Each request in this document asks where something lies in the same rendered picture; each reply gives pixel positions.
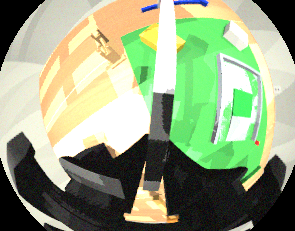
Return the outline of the white cube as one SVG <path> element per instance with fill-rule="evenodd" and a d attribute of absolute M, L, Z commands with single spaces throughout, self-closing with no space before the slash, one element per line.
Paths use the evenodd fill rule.
<path fill-rule="evenodd" d="M 233 21 L 229 21 L 227 26 L 225 26 L 223 37 L 227 38 L 227 41 L 231 42 L 240 51 L 248 46 L 247 33 L 243 29 L 240 29 L 239 25 L 236 25 Z"/>

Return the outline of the green flat mat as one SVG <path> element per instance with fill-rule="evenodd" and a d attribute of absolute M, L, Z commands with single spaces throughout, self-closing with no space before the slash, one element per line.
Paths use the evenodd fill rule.
<path fill-rule="evenodd" d="M 174 95 L 174 116 L 170 132 L 171 142 L 201 167 L 227 169 L 247 167 L 247 177 L 261 163 L 264 151 L 268 104 L 262 84 L 262 110 L 260 130 L 255 140 L 233 140 L 223 142 L 225 132 L 219 135 L 217 144 L 211 143 L 213 123 L 217 107 L 217 61 L 221 53 L 236 61 L 252 66 L 260 73 L 259 65 L 251 46 L 237 49 L 224 38 L 227 19 L 219 18 L 178 18 L 175 19 L 175 33 L 185 41 L 184 49 L 176 54 L 176 86 Z M 150 25 L 151 26 L 151 25 Z M 140 94 L 151 116 L 152 90 L 156 69 L 156 51 L 140 42 L 139 35 L 147 27 L 124 34 L 122 41 L 131 63 L 132 73 L 138 80 Z M 243 177 L 243 179 L 244 179 Z"/>

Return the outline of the red putter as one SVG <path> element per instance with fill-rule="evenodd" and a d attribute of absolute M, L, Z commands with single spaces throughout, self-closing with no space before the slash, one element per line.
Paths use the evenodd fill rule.
<path fill-rule="evenodd" d="M 174 116 L 176 22 L 174 0 L 156 2 L 159 2 L 160 21 L 143 191 L 159 192 L 163 169 L 166 167 L 168 139 L 170 139 L 172 116 Z"/>

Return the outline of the blue golf putter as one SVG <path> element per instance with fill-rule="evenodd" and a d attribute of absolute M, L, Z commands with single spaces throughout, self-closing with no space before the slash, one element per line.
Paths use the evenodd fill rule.
<path fill-rule="evenodd" d="M 189 0 L 179 1 L 178 0 L 178 1 L 174 1 L 175 6 L 179 5 L 179 3 L 180 3 L 180 5 L 183 5 L 183 3 L 185 3 L 185 5 L 188 5 L 188 3 L 197 3 L 197 5 L 199 5 L 199 3 L 200 3 L 201 6 L 208 6 L 209 5 L 209 2 L 207 2 L 207 0 L 191 0 L 191 1 L 189 1 Z M 158 5 L 159 5 L 159 3 L 156 3 L 156 5 L 152 5 L 152 6 L 140 7 L 140 11 L 143 11 L 143 13 L 146 13 L 146 11 L 148 11 L 148 10 L 156 9 L 156 7 L 158 7 Z"/>

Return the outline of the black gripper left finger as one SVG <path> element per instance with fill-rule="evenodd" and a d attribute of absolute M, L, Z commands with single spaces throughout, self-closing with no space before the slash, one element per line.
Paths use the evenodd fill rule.
<path fill-rule="evenodd" d="M 118 197 L 124 213 L 131 215 L 136 192 L 146 161 L 148 134 L 132 144 L 128 150 L 119 153 L 110 161 L 85 161 L 71 156 L 58 157 L 59 164 L 70 179 L 89 185 L 90 188 Z"/>

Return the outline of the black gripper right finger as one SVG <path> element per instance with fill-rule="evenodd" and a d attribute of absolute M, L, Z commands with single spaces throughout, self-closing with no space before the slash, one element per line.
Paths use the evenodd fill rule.
<path fill-rule="evenodd" d="M 166 200 L 166 215 L 179 216 L 183 208 L 211 191 L 235 183 L 247 175 L 247 167 L 227 169 L 208 169 L 176 147 L 168 140 L 166 167 L 163 169 L 164 200 Z"/>

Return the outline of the yellow block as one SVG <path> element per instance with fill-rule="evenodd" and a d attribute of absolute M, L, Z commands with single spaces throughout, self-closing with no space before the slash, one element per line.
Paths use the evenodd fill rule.
<path fill-rule="evenodd" d="M 158 31 L 159 25 L 152 23 L 150 27 L 147 27 L 147 29 L 143 30 L 143 33 L 139 35 L 140 42 L 146 43 L 148 47 L 152 47 L 155 51 L 158 50 Z M 184 45 L 185 41 L 176 35 L 176 54 L 184 49 Z"/>

